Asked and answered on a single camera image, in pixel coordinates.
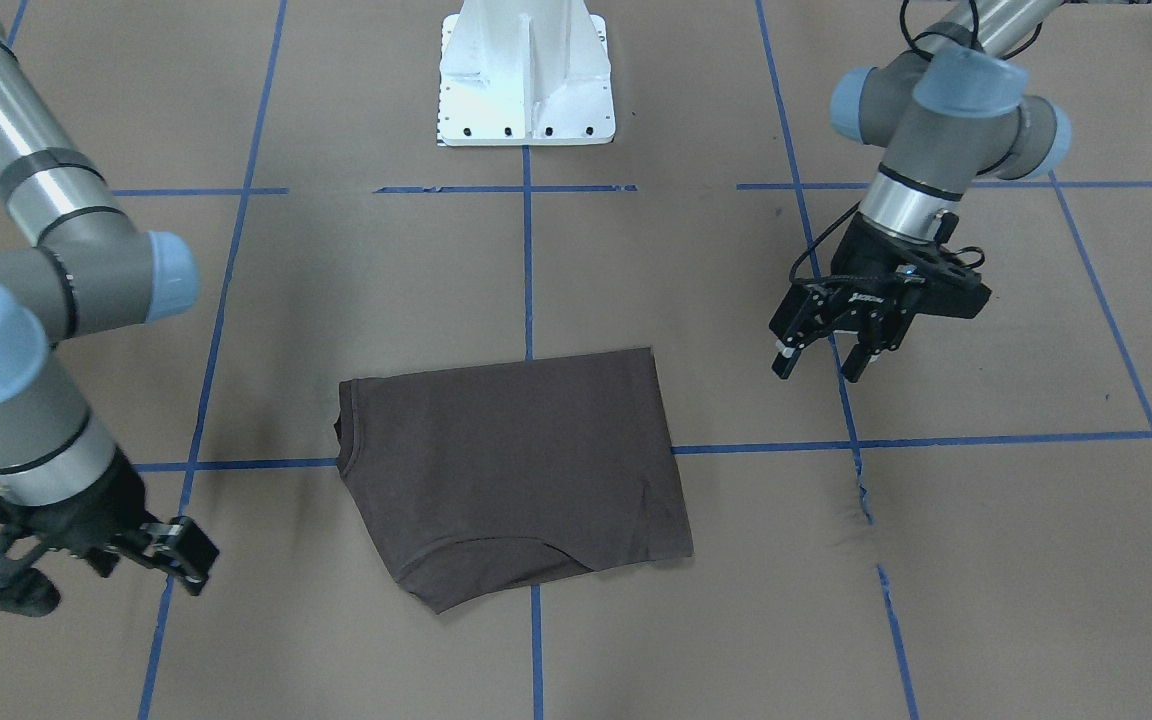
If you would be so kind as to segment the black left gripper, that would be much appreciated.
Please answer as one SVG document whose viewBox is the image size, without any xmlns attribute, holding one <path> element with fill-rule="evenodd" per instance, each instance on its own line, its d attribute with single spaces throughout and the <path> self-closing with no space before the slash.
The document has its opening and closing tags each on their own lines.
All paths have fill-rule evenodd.
<svg viewBox="0 0 1152 720">
<path fill-rule="evenodd" d="M 902 340 L 914 316 L 920 314 L 915 304 L 924 279 L 916 274 L 914 251 L 925 247 L 947 249 L 957 223 L 955 214 L 937 214 L 932 238 L 918 242 L 882 232 L 859 214 L 838 218 L 791 264 L 790 290 L 771 320 L 776 338 L 772 372 L 787 381 L 806 346 L 840 331 Z M 846 233 L 829 273 L 799 275 L 799 266 L 840 227 Z"/>
</svg>

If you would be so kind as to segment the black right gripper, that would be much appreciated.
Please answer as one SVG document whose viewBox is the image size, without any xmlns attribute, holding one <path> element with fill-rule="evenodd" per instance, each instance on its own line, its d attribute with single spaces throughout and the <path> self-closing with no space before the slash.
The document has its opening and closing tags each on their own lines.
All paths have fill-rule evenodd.
<svg viewBox="0 0 1152 720">
<path fill-rule="evenodd" d="M 67 550 L 108 578 L 129 559 L 179 579 L 187 594 L 200 596 L 220 556 L 214 541 L 188 516 L 157 520 L 146 510 L 146 487 L 123 452 L 92 486 L 68 500 L 37 507 L 32 529 L 51 550 Z"/>
</svg>

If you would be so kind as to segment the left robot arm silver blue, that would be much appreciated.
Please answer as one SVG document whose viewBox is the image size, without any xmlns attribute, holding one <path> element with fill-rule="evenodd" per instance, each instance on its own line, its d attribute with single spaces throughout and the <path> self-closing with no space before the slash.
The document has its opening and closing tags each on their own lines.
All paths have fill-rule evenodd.
<svg viewBox="0 0 1152 720">
<path fill-rule="evenodd" d="M 859 381 L 897 350 L 919 316 L 973 319 L 991 291 L 978 263 L 948 247 L 977 179 L 1023 181 L 1068 156 L 1073 124 L 1046 97 L 1028 94 L 1014 59 L 1041 35 L 1055 1 L 963 1 L 884 67 L 838 82 L 831 124 L 882 150 L 876 176 L 832 232 L 841 240 L 823 275 L 791 268 L 771 318 L 774 374 L 790 377 L 804 348 L 838 333 L 856 342 L 841 372 Z"/>
</svg>

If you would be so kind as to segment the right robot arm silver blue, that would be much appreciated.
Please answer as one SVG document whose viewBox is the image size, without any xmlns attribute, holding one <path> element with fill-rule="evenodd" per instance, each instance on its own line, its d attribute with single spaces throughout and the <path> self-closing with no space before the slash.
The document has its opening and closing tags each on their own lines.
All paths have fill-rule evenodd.
<svg viewBox="0 0 1152 720">
<path fill-rule="evenodd" d="M 32 245 L 0 252 L 0 611 L 41 617 L 37 569 L 122 559 L 200 594 L 219 558 L 145 482 L 55 359 L 70 338 L 187 313 L 195 255 L 137 232 L 41 101 L 0 23 L 0 199 Z M 645 348 L 340 384 L 340 478 L 399 588 L 430 611 L 503 589 L 691 558 Z"/>
</svg>

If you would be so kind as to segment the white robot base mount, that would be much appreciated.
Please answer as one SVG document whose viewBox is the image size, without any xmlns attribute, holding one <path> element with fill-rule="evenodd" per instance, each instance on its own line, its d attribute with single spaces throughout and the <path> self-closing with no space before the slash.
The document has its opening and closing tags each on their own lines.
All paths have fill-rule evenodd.
<svg viewBox="0 0 1152 720">
<path fill-rule="evenodd" d="M 467 1 L 442 20 L 440 41 L 440 146 L 616 137 L 607 23 L 584 1 Z"/>
</svg>

